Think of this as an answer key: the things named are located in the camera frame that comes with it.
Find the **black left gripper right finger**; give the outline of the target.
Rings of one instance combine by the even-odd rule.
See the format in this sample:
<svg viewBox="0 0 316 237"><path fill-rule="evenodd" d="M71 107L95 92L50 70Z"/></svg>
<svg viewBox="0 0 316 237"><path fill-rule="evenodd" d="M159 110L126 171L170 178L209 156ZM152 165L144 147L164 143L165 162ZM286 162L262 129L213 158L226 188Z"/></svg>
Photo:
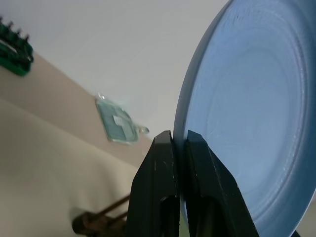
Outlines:
<svg viewBox="0 0 316 237"><path fill-rule="evenodd" d="M184 157L190 237L259 237L236 180L200 134L188 132Z"/></svg>

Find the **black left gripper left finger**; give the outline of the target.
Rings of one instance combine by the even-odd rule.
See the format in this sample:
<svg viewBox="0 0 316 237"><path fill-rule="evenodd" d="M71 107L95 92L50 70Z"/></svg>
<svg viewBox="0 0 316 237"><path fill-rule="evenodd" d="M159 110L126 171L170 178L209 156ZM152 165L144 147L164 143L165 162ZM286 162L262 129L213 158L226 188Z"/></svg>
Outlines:
<svg viewBox="0 0 316 237"><path fill-rule="evenodd" d="M125 237L179 237L180 192L170 131L157 135L131 186Z"/></svg>

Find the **blue plate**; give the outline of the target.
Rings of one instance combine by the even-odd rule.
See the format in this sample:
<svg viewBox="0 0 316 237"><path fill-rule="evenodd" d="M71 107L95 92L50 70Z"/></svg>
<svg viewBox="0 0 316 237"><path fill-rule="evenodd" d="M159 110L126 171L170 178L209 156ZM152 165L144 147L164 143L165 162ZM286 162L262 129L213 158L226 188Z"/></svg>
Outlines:
<svg viewBox="0 0 316 237"><path fill-rule="evenodd" d="M260 237L290 237L316 190L316 0L228 0L185 75L173 128L234 176Z"/></svg>

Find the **wooden dish rack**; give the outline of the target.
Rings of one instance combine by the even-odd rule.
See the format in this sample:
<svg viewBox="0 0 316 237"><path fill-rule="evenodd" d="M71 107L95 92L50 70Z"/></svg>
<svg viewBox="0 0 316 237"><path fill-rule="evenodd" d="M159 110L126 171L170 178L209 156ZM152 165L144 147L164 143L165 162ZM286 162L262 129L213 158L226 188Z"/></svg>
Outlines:
<svg viewBox="0 0 316 237"><path fill-rule="evenodd" d="M108 214L129 200L130 195L127 195L98 213L84 212L77 216L72 221L74 233L86 237L124 237L128 212L116 217Z"/></svg>

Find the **green screwdriver bit set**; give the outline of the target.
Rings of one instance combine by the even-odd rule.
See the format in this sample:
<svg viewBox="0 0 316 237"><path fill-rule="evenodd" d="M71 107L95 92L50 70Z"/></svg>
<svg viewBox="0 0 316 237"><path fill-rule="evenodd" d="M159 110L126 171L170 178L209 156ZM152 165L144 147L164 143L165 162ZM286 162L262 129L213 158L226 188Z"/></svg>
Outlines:
<svg viewBox="0 0 316 237"><path fill-rule="evenodd" d="M3 22L0 15L0 66L12 73L24 77L34 62L33 47L28 34L22 36L21 29L14 30L13 22Z"/></svg>

